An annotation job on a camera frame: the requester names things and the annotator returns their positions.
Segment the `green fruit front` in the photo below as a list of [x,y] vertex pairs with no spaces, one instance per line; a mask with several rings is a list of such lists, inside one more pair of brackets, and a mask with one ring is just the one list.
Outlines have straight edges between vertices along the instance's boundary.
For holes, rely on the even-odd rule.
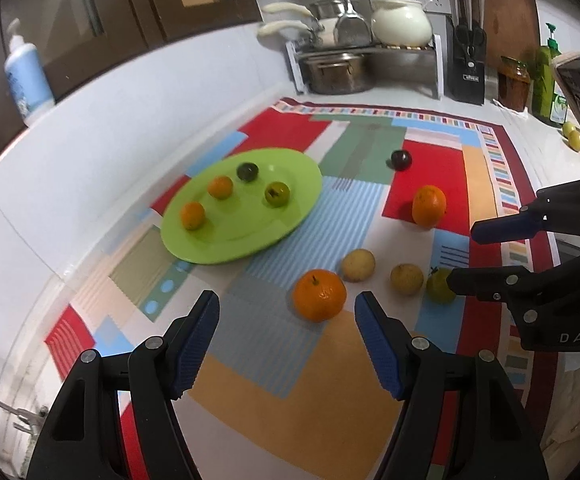
[[456,298],[456,294],[449,288],[447,278],[451,273],[449,268],[434,268],[427,278],[425,290],[435,304],[450,304]]

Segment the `green fruit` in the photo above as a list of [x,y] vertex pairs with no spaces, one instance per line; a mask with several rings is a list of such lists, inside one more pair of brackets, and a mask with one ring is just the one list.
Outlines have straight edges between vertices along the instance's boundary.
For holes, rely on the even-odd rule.
[[264,196],[268,205],[275,208],[283,207],[290,199],[291,190],[283,182],[270,182],[265,188]]
[[450,304],[456,298],[456,294],[449,288],[447,278],[451,273],[449,268],[434,268],[427,278],[425,290],[435,304]]

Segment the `tan round fruit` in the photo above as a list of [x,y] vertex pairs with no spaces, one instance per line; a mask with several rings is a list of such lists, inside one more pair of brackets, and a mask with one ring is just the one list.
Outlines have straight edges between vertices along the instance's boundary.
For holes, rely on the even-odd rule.
[[394,266],[390,275],[393,289],[403,296],[413,296],[421,289],[424,275],[419,266],[401,263]]
[[340,270],[345,281],[366,281],[375,273],[375,256],[368,249],[354,249],[342,259]]

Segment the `large orange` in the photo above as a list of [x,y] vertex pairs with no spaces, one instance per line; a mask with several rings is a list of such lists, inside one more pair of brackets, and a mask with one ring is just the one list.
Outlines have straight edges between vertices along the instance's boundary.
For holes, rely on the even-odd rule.
[[446,208],[445,193],[435,185],[423,185],[412,198],[412,219],[423,229],[433,229],[445,216]]

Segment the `dark plum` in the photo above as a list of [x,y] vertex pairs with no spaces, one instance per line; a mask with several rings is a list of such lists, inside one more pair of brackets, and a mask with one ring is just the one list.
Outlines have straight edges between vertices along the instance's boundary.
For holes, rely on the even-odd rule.
[[405,171],[412,165],[412,156],[407,150],[393,151],[390,163],[395,171]]
[[237,168],[237,177],[245,183],[253,182],[259,173],[258,166],[254,162],[243,162]]

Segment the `orange with stem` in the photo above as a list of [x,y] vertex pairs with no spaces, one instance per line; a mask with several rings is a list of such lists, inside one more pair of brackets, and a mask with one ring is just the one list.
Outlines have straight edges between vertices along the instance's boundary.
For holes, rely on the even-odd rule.
[[321,323],[337,316],[344,307],[347,290],[337,274],[325,269],[307,271],[292,290],[292,304],[307,321]]

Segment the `small orange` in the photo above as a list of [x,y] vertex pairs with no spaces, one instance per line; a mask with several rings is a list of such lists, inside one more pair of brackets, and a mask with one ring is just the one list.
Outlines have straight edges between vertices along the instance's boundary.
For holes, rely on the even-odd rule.
[[203,226],[206,214],[203,205],[199,202],[189,202],[179,211],[181,225],[187,231],[195,231]]

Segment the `small orange mandarin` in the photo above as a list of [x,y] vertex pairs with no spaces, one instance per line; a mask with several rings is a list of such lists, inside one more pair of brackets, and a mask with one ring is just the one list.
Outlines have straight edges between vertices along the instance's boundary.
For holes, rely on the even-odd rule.
[[218,176],[209,182],[207,192],[215,200],[227,200],[232,196],[233,182],[228,176]]

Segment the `brown sauce jar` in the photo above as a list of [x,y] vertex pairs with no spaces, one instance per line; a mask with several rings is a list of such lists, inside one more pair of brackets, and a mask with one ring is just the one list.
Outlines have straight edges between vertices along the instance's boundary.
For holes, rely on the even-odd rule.
[[522,113],[526,107],[531,82],[524,62],[506,55],[500,58],[498,101],[504,107]]

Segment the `black knife block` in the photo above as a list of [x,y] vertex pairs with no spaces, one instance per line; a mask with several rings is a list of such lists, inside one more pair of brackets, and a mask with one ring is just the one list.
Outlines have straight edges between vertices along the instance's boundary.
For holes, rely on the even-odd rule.
[[449,0],[447,82],[456,101],[485,102],[485,0]]

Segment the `green plate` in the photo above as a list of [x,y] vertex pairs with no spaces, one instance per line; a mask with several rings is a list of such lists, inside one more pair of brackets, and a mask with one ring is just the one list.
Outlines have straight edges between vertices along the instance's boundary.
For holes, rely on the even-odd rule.
[[[258,177],[250,183],[237,177],[243,162],[254,162]],[[207,185],[218,176],[233,182],[232,196],[215,200]],[[288,185],[291,196],[283,207],[272,207],[264,196],[270,182]],[[161,222],[165,248],[176,258],[194,264],[218,264],[250,256],[292,233],[317,203],[322,176],[317,162],[289,148],[260,148],[232,155],[205,168],[189,180],[167,205]],[[179,211],[199,202],[206,219],[200,229],[187,231]]]

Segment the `metal spatula turner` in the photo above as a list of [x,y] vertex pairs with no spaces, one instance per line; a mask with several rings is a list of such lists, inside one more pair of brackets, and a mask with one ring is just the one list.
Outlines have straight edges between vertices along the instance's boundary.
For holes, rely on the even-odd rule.
[[344,48],[369,46],[372,35],[368,22],[355,10],[352,0],[344,1],[345,12],[337,19],[333,32],[337,45]]

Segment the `white metal shelf rack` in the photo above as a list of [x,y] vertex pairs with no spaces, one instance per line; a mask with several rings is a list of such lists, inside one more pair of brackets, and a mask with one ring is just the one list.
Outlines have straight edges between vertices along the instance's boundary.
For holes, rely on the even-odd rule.
[[442,38],[438,35],[423,47],[371,44],[315,50],[288,41],[285,53],[299,94],[344,96],[369,91],[378,84],[405,84],[438,100],[445,93]]

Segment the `white blue pump bottle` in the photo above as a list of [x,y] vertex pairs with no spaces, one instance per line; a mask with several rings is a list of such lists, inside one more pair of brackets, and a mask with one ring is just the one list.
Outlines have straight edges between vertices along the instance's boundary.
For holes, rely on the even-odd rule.
[[56,105],[35,44],[27,42],[15,18],[7,27],[9,54],[4,70],[14,105],[29,127]]

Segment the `white handled saucepan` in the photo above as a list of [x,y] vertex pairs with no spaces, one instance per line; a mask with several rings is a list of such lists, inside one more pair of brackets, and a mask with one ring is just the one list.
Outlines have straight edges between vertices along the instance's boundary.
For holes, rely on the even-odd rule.
[[318,0],[303,6],[293,2],[273,2],[262,7],[265,14],[291,14],[291,20],[274,20],[262,25],[258,38],[279,35],[283,30],[294,30],[299,39],[314,50],[332,49],[337,46],[335,26],[343,14],[344,0]]

